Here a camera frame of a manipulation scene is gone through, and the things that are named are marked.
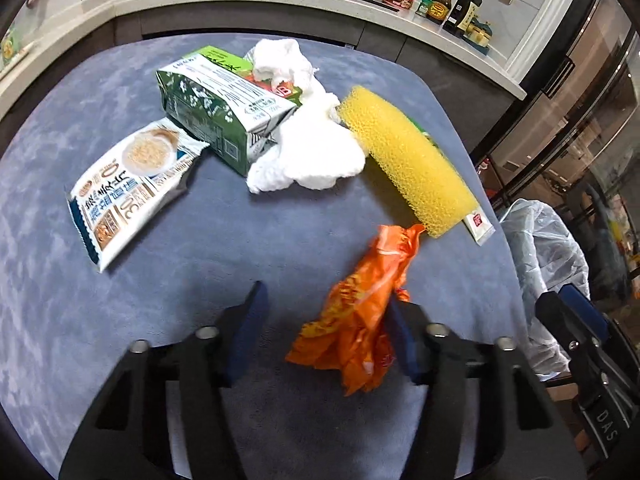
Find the green wasabi tube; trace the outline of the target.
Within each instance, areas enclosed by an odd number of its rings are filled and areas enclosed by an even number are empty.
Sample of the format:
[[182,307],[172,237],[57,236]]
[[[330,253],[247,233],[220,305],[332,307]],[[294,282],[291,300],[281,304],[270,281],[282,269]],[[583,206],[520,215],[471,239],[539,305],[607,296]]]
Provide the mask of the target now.
[[482,246],[494,234],[494,225],[437,142],[416,120],[409,118],[409,122],[424,136],[426,142],[424,168],[420,170],[425,191],[420,196],[418,213],[426,232],[431,237],[440,237],[458,223],[463,223],[474,242]]

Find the dark soy sauce bottle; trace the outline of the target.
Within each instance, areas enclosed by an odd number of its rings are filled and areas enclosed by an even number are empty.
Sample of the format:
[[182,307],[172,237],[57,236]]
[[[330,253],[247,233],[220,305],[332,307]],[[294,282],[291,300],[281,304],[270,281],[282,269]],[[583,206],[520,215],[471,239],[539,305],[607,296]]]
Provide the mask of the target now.
[[482,3],[483,0],[457,0],[442,29],[452,36],[462,37]]

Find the green dish soap bottle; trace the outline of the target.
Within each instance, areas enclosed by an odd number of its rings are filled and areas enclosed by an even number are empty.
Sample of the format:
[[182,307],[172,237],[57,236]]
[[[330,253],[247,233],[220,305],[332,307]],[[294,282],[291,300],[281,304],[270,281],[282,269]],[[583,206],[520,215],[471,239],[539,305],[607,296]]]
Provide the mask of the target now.
[[21,35],[14,26],[10,26],[1,39],[1,66],[8,66],[20,52]]

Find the yellow sponge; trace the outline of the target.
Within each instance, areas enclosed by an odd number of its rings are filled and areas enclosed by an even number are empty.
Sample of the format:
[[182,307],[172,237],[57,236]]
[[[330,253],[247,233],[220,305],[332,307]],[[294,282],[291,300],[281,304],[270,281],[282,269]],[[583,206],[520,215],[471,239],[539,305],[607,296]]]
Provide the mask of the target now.
[[477,209],[478,200],[444,152],[399,108],[355,86],[337,113],[431,237]]

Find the blue tray with jars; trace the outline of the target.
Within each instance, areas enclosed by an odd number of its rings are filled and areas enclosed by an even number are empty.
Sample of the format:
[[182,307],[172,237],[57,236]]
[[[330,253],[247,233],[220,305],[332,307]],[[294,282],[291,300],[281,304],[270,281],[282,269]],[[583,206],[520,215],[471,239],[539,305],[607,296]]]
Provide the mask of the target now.
[[462,39],[482,55],[488,55],[489,44],[493,34],[488,22],[482,22],[477,16],[474,16],[469,22]]

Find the orange plastic bag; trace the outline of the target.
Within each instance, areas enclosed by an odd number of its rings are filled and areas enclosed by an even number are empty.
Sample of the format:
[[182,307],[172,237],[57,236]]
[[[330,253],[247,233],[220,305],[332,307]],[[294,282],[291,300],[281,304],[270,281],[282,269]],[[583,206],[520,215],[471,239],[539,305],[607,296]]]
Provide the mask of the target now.
[[378,388],[395,359],[384,314],[394,295],[410,299],[407,273],[424,231],[420,223],[380,226],[355,270],[333,286],[318,318],[302,326],[285,361],[337,370],[345,396]]

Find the blue-grey table cloth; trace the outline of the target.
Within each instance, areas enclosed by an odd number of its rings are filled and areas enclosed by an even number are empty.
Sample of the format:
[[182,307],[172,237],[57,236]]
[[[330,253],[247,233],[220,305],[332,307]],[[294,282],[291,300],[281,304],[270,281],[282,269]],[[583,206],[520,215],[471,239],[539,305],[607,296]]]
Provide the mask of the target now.
[[204,153],[186,192],[96,270],[66,204],[109,148],[163,115],[156,71],[205,46],[243,54],[247,34],[126,44],[81,63],[37,105],[1,159],[1,403],[57,474],[85,412],[128,344],[161,346],[213,322],[255,282],[271,309],[248,372],[224,392],[252,479],[396,479],[424,392],[398,367],[345,396],[340,375],[285,357],[299,327],[352,272],[382,224],[411,209],[374,162],[325,191],[254,195]]

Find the green carton box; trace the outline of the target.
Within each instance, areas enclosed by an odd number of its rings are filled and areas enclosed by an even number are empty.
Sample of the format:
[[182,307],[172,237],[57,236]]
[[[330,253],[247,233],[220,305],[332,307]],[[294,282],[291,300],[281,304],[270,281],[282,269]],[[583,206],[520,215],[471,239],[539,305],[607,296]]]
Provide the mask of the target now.
[[246,176],[272,130],[298,106],[229,72],[201,54],[156,71],[166,115]]

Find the trash bin with white liner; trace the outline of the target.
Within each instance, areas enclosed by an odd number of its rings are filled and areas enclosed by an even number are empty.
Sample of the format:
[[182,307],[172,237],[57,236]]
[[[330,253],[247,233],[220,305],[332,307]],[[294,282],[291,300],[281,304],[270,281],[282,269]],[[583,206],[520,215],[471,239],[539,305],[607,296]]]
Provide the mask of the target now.
[[536,318],[535,304],[545,292],[575,285],[589,291],[589,266],[582,248],[564,221],[548,204],[519,198],[500,219],[508,241],[527,321],[524,353],[530,367],[545,382],[568,371],[570,358]]

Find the white tissue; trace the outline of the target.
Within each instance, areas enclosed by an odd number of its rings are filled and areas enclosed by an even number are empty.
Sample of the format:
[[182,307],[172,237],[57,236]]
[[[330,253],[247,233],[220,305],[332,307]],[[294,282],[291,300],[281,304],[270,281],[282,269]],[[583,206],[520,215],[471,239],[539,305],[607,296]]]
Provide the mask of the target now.
[[355,177],[367,154],[341,123],[338,97],[318,81],[318,70],[295,39],[263,39],[245,55],[259,82],[292,84],[302,90],[300,107],[272,132],[273,146],[252,163],[246,177],[251,193],[280,191],[296,183],[310,190],[332,188]]

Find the brown sauce bottle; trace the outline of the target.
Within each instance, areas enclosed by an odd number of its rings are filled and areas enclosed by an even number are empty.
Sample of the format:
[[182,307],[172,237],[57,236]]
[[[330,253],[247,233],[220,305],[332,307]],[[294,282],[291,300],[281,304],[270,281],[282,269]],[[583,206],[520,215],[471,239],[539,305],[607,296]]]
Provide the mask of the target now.
[[431,0],[426,17],[432,22],[441,25],[451,11],[452,0]]

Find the oatmeal snack packet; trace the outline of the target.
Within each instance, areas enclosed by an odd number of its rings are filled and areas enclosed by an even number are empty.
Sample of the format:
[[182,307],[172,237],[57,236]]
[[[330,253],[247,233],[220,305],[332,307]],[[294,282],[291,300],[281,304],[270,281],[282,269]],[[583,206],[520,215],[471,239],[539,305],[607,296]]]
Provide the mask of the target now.
[[206,142],[163,118],[112,146],[77,180],[67,206],[102,272],[162,208],[186,192]]

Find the small green spice jar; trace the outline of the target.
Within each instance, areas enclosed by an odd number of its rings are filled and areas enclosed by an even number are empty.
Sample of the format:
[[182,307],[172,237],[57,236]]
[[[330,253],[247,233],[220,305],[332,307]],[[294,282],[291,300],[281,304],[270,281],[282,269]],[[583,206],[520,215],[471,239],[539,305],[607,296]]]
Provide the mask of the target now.
[[421,0],[416,8],[416,15],[419,15],[421,18],[426,18],[431,4],[432,0]]

